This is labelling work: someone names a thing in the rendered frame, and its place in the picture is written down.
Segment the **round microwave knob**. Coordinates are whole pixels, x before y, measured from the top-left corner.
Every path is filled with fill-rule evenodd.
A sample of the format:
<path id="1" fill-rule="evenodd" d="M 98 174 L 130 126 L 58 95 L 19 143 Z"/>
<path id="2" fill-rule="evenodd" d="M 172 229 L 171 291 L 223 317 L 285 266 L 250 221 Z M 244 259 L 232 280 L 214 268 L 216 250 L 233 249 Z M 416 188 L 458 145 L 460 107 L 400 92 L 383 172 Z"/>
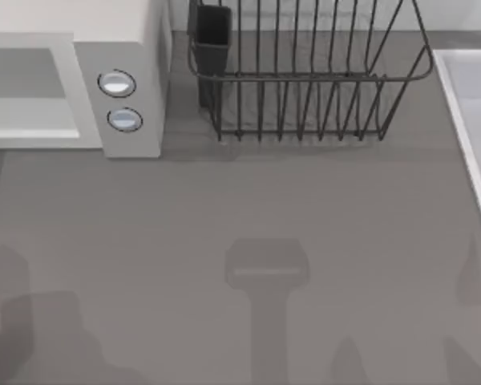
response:
<path id="1" fill-rule="evenodd" d="M 99 74 L 97 85 L 104 95 L 120 99 L 129 97 L 137 88 L 135 78 L 120 69 Z"/>
<path id="2" fill-rule="evenodd" d="M 143 117 L 136 110 L 125 107 L 108 112 L 107 122 L 118 132 L 135 132 L 142 128 Z"/>

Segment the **black cutlery holder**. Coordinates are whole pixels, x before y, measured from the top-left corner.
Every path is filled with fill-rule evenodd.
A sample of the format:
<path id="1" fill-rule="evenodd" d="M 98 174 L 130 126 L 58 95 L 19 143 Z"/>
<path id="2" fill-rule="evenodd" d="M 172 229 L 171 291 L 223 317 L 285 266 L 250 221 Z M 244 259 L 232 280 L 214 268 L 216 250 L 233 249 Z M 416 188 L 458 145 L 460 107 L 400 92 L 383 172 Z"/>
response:
<path id="1" fill-rule="evenodd" d="M 231 46 L 232 9 L 189 0 L 188 37 L 196 63 L 198 100 L 201 108 L 213 105 L 216 81 L 224 78 Z"/>

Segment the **pale microwave oven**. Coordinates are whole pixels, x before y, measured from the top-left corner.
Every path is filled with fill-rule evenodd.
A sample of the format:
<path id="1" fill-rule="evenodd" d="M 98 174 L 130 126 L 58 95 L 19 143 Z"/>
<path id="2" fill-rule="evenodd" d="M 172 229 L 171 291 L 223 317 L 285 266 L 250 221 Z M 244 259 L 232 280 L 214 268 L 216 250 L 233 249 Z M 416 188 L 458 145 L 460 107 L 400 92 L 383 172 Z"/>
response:
<path id="1" fill-rule="evenodd" d="M 172 61 L 168 0 L 0 0 L 0 32 L 68 33 L 109 158 L 158 158 L 164 135 Z M 97 77 L 120 69 L 136 91 L 127 98 L 104 95 Z M 118 132 L 107 113 L 131 108 L 143 117 L 135 132 Z"/>

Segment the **microwave oven door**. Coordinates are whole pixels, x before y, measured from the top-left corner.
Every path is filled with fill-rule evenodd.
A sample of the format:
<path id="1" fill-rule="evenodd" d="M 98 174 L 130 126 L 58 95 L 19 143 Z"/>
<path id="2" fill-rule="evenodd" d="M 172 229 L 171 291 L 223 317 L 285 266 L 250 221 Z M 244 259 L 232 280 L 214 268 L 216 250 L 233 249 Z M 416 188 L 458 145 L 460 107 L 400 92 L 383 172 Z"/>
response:
<path id="1" fill-rule="evenodd" d="M 0 149 L 101 146 L 72 34 L 0 32 Z"/>

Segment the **white sink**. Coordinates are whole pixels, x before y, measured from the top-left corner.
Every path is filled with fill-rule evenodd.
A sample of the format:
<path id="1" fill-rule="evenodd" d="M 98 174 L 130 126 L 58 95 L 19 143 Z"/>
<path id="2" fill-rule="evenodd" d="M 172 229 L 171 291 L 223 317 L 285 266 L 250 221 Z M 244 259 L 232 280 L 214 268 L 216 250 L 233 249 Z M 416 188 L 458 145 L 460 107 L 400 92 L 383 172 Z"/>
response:
<path id="1" fill-rule="evenodd" d="M 481 49 L 440 49 L 433 56 L 481 212 Z"/>

